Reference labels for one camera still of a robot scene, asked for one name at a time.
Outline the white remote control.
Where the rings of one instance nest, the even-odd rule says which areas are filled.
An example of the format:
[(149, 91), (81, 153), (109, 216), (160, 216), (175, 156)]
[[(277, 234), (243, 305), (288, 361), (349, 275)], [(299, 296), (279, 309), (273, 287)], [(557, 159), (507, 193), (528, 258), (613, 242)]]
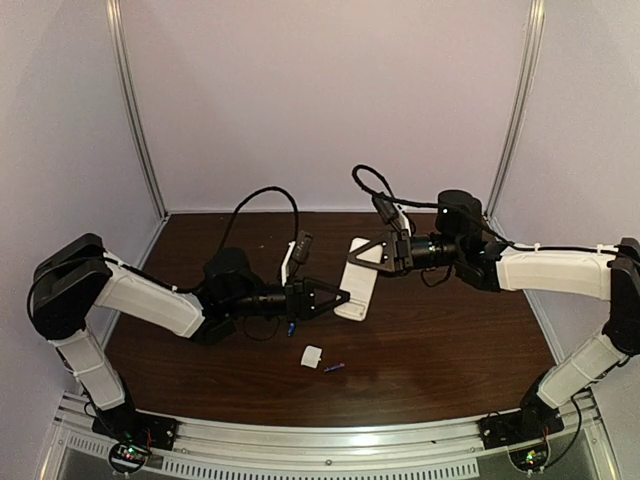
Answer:
[[(360, 248), (369, 242), (366, 238), (355, 237), (350, 245), (349, 252)], [(380, 245), (375, 245), (364, 252), (358, 259), (379, 264), (383, 253)], [(355, 265), (349, 261), (341, 278), (339, 288), (350, 294), (348, 302), (333, 309), (333, 312), (344, 319), (362, 322), (366, 318), (368, 308), (373, 296), (377, 281), (378, 271), (375, 269)]]

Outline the white battery cover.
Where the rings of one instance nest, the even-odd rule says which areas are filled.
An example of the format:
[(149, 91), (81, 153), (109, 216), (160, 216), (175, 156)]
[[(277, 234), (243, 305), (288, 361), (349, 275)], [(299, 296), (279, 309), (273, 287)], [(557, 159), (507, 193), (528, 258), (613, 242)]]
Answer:
[(317, 369), (322, 360), (323, 350), (314, 345), (307, 345), (302, 353), (300, 365), (303, 367)]

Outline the purple AAA battery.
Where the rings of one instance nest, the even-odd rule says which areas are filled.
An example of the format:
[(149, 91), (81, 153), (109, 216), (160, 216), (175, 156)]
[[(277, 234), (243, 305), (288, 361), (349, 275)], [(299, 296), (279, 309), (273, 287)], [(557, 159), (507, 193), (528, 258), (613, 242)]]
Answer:
[(325, 367), (323, 372), (325, 374), (326, 373), (332, 373), (332, 372), (335, 372), (335, 371), (339, 371), (339, 370), (341, 370), (343, 368), (345, 368), (345, 364), (341, 362), (341, 363), (338, 363), (338, 364), (335, 364), (335, 365), (331, 365), (331, 366)]

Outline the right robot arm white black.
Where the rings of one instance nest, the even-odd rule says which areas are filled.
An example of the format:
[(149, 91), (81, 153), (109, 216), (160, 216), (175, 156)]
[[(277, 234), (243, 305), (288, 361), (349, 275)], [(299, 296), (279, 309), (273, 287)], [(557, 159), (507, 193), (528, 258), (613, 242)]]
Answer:
[(343, 317), (366, 317), (379, 275), (447, 268), (472, 287), (490, 292), (539, 290), (593, 297), (610, 304), (602, 330), (559, 365), (541, 375), (523, 397), (516, 422), (536, 437), (550, 429), (560, 406), (613, 367), (639, 353), (639, 243), (624, 238), (595, 248), (527, 246), (483, 238), (479, 199), (461, 190), (438, 195), (436, 230), (414, 235), (398, 201), (382, 193), (373, 204), (389, 231), (356, 241), (348, 254), (342, 289), (351, 295)]

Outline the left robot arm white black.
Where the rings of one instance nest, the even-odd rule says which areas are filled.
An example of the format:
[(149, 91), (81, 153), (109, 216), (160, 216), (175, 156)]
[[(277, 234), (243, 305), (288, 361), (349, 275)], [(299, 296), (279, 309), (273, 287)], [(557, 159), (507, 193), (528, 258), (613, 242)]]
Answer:
[(238, 318), (314, 319), (347, 303), (349, 292), (313, 278), (284, 276), (269, 284), (240, 248), (221, 249), (193, 288), (169, 285), (123, 262), (87, 233), (38, 265), (27, 315), (85, 389), (97, 417), (116, 434), (132, 433), (137, 413), (124, 379), (111, 366), (86, 322), (94, 307), (118, 311), (201, 345), (236, 330)]

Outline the right controller board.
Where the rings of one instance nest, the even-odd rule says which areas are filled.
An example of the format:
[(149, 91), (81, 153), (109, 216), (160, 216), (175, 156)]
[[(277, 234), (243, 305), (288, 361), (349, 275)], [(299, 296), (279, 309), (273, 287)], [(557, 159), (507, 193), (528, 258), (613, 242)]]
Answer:
[(550, 458), (550, 447), (547, 442), (517, 445), (515, 449), (509, 449), (507, 455), (516, 470), (533, 474), (546, 468)]

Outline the controller board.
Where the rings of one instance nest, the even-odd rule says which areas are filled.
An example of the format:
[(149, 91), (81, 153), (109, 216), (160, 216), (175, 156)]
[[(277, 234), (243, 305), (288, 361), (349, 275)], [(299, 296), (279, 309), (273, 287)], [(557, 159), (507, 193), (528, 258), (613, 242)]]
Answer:
[(515, 449), (509, 449), (507, 455), (516, 470), (533, 474), (546, 468), (550, 458), (550, 447), (547, 442), (517, 445)]
[(107, 461), (120, 474), (134, 474), (146, 464), (151, 452), (137, 445), (117, 443), (109, 450)]

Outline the left controller board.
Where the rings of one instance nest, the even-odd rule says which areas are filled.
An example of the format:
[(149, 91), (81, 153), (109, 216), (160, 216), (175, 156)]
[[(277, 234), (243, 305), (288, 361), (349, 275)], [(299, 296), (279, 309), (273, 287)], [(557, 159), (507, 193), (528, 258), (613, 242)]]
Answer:
[(134, 474), (146, 464), (151, 452), (137, 445), (117, 443), (109, 450), (107, 461), (120, 474)]

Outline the aluminium front rail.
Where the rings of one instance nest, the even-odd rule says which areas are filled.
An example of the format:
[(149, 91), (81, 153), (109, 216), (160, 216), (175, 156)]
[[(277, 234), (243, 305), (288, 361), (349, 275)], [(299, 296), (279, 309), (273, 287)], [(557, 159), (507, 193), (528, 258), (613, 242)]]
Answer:
[(170, 450), (154, 449), (136, 479), (528, 479), (516, 458), (548, 447), (542, 479), (620, 476), (589, 393), (561, 408), (562, 431), (488, 449), (496, 414), (381, 427), (273, 427), (180, 417)]

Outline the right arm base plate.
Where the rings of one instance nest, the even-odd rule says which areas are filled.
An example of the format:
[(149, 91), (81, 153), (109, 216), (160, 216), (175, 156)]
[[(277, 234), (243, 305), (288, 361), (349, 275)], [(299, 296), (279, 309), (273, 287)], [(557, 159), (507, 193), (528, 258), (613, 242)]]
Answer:
[(561, 432), (564, 423), (557, 410), (525, 407), (508, 413), (492, 412), (477, 421), (486, 450), (541, 439)]

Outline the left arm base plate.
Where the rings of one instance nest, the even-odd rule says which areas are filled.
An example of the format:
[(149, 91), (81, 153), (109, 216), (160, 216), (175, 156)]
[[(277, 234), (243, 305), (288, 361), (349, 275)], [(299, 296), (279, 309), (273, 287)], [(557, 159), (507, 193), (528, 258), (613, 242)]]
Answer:
[(98, 411), (91, 430), (126, 445), (171, 451), (177, 427), (174, 418), (112, 409)]

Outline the right aluminium corner post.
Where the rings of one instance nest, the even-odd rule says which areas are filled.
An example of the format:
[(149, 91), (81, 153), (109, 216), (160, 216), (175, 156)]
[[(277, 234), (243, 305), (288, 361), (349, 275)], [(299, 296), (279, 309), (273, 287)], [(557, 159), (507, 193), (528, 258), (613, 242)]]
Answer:
[(545, 20), (545, 1), (531, 1), (528, 20), (525, 26), (524, 44), (514, 100), (498, 167), (491, 187), (488, 204), (485, 208), (485, 217), (489, 220), (492, 220), (495, 217), (500, 198), (506, 185), (510, 167), (515, 158), (519, 137), (525, 121), (527, 104), (531, 95), (539, 63)]

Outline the aluminium corner post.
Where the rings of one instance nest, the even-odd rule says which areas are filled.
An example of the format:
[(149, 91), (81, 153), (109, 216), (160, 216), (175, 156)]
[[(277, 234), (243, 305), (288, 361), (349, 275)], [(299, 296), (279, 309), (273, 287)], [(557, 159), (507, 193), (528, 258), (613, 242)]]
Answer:
[(524, 44), (514, 100), (498, 167), (491, 187), (488, 204), (485, 208), (485, 217), (489, 220), (492, 220), (495, 217), (500, 198), (506, 185), (510, 167), (515, 158), (519, 137), (525, 121), (527, 104), (531, 95), (539, 63), (545, 20), (545, 1), (531, 1), (528, 20), (525, 26)]
[(136, 151), (144, 183), (148, 190), (155, 214), (160, 220), (164, 220), (168, 217), (168, 211), (152, 164), (142, 116), (139, 109), (133, 72), (127, 49), (121, 2), (118, 0), (107, 0), (105, 5), (115, 64), (121, 86), (123, 104), (134, 149)]

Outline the left aluminium corner post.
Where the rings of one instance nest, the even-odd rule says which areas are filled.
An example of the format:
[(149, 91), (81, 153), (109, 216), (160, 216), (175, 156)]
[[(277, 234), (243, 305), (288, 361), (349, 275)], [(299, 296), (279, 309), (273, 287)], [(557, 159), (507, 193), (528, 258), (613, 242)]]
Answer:
[(155, 214), (160, 220), (164, 220), (168, 217), (168, 211), (152, 164), (142, 116), (139, 109), (133, 72), (127, 49), (121, 2), (118, 0), (107, 0), (105, 5), (115, 64), (121, 86), (123, 104), (134, 149), (136, 151), (144, 183), (148, 190)]

